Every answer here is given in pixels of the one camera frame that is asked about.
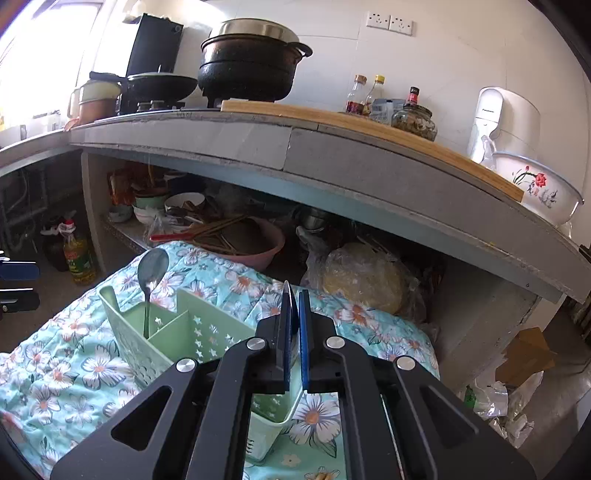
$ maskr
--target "red handle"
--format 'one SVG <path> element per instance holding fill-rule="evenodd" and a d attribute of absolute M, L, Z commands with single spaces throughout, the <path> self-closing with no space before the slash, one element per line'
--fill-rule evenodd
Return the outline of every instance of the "red handle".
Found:
<path fill-rule="evenodd" d="M 161 235 L 150 235 L 150 240 L 153 242 L 170 242 L 172 240 L 193 240 L 194 237 L 195 234 L 191 232 L 167 233 Z"/>

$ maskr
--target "white bowl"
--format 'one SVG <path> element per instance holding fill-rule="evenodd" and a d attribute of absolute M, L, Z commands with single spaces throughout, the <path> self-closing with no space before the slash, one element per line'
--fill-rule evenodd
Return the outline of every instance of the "white bowl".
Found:
<path fill-rule="evenodd" d="M 568 180 L 536 160 L 508 152 L 495 152 L 492 158 L 496 172 L 525 192 L 522 205 L 554 226 L 568 222 L 584 203 Z"/>
<path fill-rule="evenodd" d="M 138 208 L 134 205 L 134 213 L 135 217 L 140 221 L 140 223 L 143 223 L 144 225 L 151 225 L 156 215 L 159 213 L 164 215 L 164 210 L 157 210 L 153 208 L 144 209 Z"/>
<path fill-rule="evenodd" d="M 167 199 L 166 202 L 164 202 L 164 208 L 168 212 L 172 207 L 181 208 L 185 202 L 193 202 L 195 207 L 197 207 L 204 201 L 205 197 L 201 193 L 179 193 L 178 195 L 173 195 Z"/>

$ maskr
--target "glass jar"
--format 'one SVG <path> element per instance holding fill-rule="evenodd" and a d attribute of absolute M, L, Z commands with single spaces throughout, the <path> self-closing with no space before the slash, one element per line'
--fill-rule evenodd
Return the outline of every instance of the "glass jar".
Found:
<path fill-rule="evenodd" d="M 431 120 L 432 116 L 431 110 L 407 103 L 392 117 L 392 126 L 433 142 L 437 136 L 437 125 Z"/>

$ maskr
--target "concrete countertop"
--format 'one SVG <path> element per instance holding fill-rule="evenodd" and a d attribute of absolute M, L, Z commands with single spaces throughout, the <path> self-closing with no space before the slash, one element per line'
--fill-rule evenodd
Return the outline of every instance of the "concrete countertop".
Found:
<path fill-rule="evenodd" d="M 507 195 L 400 145 L 310 121 L 212 111 L 147 112 L 0 150 L 0 175 L 56 152 L 153 163 L 265 191 L 432 247 L 550 301 L 582 301 L 591 265 Z"/>

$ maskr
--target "pan handle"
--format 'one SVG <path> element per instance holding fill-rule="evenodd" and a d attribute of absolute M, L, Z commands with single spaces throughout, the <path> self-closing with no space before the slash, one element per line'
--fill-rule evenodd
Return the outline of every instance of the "pan handle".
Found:
<path fill-rule="evenodd" d="M 122 86 L 127 85 L 128 80 L 125 77 L 120 77 L 114 73 L 90 72 L 91 80 L 100 80 L 102 82 L 120 83 Z"/>
<path fill-rule="evenodd" d="M 312 49 L 305 43 L 300 43 L 298 41 L 290 41 L 288 45 L 290 47 L 297 48 L 300 52 L 304 54 L 304 57 L 310 57 L 312 55 Z"/>

